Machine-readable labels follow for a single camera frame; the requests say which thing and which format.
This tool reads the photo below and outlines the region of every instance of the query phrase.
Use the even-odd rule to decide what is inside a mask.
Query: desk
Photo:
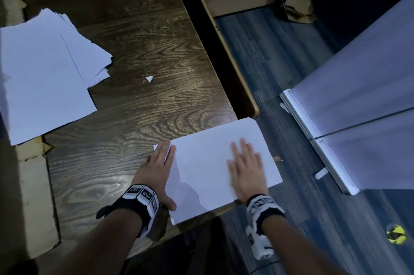
[[[113,55],[111,77],[89,89],[98,111],[45,136],[54,146],[47,157],[62,244],[77,242],[97,224],[97,210],[128,188],[153,144],[236,116],[181,0],[24,1],[28,17],[41,8],[66,13]],[[163,240],[181,231],[169,225]],[[151,245],[144,242],[132,254]]]

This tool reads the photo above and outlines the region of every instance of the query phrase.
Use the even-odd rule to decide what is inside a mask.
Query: paper
[[[111,57],[49,9],[0,28],[0,111],[11,144],[96,111],[87,88],[109,77]]]
[[[227,160],[233,159],[230,143],[244,137],[260,152],[267,186],[282,182],[256,121],[234,121],[171,141],[176,146],[166,193],[177,204],[170,212],[173,224],[181,223],[237,199],[230,185]]]

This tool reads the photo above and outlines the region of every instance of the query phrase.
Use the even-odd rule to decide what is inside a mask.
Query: person
[[[251,143],[241,139],[241,151],[231,143],[234,160],[227,161],[231,185],[246,204],[252,196],[269,195],[261,156]],[[147,157],[132,179],[131,186],[151,187],[159,204],[171,211],[176,204],[165,192],[173,163],[175,146],[170,140],[159,143],[152,156]],[[119,274],[129,251],[142,229],[143,219],[135,211],[118,208],[111,211],[82,241],[57,265],[53,274]],[[261,229],[271,242],[289,275],[348,274],[335,265],[321,250],[296,230],[283,215],[268,215]]]

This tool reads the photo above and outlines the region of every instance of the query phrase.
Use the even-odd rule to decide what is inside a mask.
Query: wooden table
[[[181,0],[24,1],[28,17],[41,8],[66,13],[113,55],[111,77],[89,89],[98,111],[45,136],[55,147],[47,157],[62,243],[77,242],[97,224],[97,210],[128,188],[153,144],[236,116]],[[169,225],[163,240],[205,219]],[[149,245],[137,241],[132,254]]]

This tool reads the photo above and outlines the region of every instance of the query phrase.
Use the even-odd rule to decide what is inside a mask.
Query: blue carpet
[[[274,15],[272,7],[216,22],[260,107],[256,121],[270,152],[283,159],[277,166],[284,182],[270,191],[287,210],[288,219],[351,274],[414,273],[412,241],[394,245],[385,234],[389,224],[402,225],[409,237],[414,234],[414,191],[367,190],[347,196],[329,175],[316,180],[314,174],[324,165],[293,117],[279,106],[283,90],[301,82],[358,32],[338,39],[322,19],[308,25],[286,22]],[[270,261],[252,257],[244,236],[243,208],[226,213],[223,220],[242,248],[250,272],[283,274],[280,263],[269,264],[277,257]]]

